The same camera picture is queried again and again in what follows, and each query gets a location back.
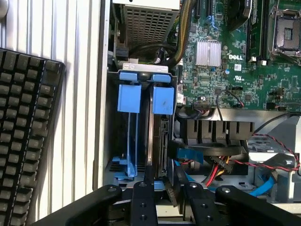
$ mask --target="motherboard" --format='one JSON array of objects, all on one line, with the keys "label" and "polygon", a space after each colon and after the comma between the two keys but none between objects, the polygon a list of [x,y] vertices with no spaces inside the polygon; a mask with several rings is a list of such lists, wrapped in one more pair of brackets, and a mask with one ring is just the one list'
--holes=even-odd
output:
[{"label": "motherboard", "polygon": [[232,0],[197,2],[178,102],[214,107],[220,94],[220,107],[241,108],[229,90],[245,109],[300,111],[301,1],[241,0],[244,9]]}]

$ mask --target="red and black wire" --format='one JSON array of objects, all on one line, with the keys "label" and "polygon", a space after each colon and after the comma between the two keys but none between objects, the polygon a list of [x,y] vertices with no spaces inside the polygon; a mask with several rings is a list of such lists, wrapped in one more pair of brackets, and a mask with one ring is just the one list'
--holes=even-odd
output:
[{"label": "red and black wire", "polygon": [[[247,166],[252,166],[252,167],[265,167],[265,168],[268,168],[270,170],[283,170],[283,171],[286,171],[286,172],[290,172],[290,171],[296,171],[297,174],[299,176],[301,176],[299,174],[299,168],[300,168],[300,159],[299,159],[299,156],[298,154],[294,153],[290,148],[288,148],[285,144],[283,144],[281,141],[277,140],[275,137],[269,135],[269,134],[253,134],[253,136],[262,136],[262,137],[269,137],[271,139],[273,139],[275,142],[277,142],[279,145],[281,145],[285,150],[287,150],[289,153],[291,153],[294,157],[295,157],[295,160],[296,160],[296,166],[294,168],[285,168],[285,167],[281,167],[281,166],[269,166],[269,165],[266,165],[266,164],[253,164],[253,163],[249,163],[249,162],[241,162],[241,161],[238,161],[238,160],[230,160],[232,162],[235,162],[237,164],[241,164],[241,165],[247,165]],[[211,170],[211,173],[209,175],[209,179],[208,180],[204,180],[204,183],[206,184],[206,186],[210,186],[212,184],[212,182],[214,181],[214,179],[219,176],[219,172],[221,172],[221,170],[219,170],[219,165],[218,164],[214,164],[213,165],[213,168]]]},{"label": "red and black wire", "polygon": [[286,171],[286,172],[296,171],[299,175],[300,159],[299,159],[298,154],[294,153],[285,144],[283,144],[281,141],[277,140],[275,137],[273,137],[269,134],[253,134],[253,136],[269,137],[269,138],[273,139],[274,141],[276,141],[279,145],[281,145],[285,150],[287,150],[289,153],[291,153],[295,157],[296,164],[297,164],[296,167],[294,167],[294,168],[285,168],[285,167],[281,167],[281,166],[268,166],[268,165],[265,165],[265,164],[253,164],[253,163],[241,162],[241,161],[237,161],[237,160],[231,160],[231,161],[233,161],[237,164],[248,165],[248,166],[252,166],[252,167],[265,167],[265,168],[268,168],[270,170],[279,169],[279,170],[283,170],[283,171]]}]

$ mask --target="screw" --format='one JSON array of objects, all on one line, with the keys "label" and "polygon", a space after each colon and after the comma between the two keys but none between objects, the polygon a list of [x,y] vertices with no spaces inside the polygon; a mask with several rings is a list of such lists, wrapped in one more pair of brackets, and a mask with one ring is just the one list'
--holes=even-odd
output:
[{"label": "screw", "polygon": [[198,185],[196,183],[190,183],[190,187],[196,188]]},{"label": "screw", "polygon": [[229,193],[231,190],[228,189],[228,188],[226,188],[226,187],[223,187],[223,188],[222,188],[222,191],[225,192],[225,193]]},{"label": "screw", "polygon": [[140,186],[140,187],[146,187],[147,185],[146,185],[146,183],[142,182],[142,183],[140,183],[139,186]]},{"label": "screw", "polygon": [[111,187],[108,189],[108,192],[115,192],[117,189],[115,187]]}]

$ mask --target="cpu socket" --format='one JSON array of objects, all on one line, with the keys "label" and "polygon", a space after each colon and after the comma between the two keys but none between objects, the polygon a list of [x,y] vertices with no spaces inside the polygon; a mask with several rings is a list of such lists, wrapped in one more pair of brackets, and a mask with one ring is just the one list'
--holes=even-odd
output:
[{"label": "cpu socket", "polygon": [[274,8],[273,48],[270,56],[275,60],[278,56],[301,65],[301,15],[297,10],[280,10]]}]

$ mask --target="metal grille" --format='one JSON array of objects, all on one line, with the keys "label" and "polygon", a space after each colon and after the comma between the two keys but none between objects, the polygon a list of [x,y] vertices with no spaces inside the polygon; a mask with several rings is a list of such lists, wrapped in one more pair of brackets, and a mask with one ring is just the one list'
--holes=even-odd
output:
[{"label": "metal grille", "polygon": [[130,48],[166,39],[178,11],[124,6],[127,44]]}]

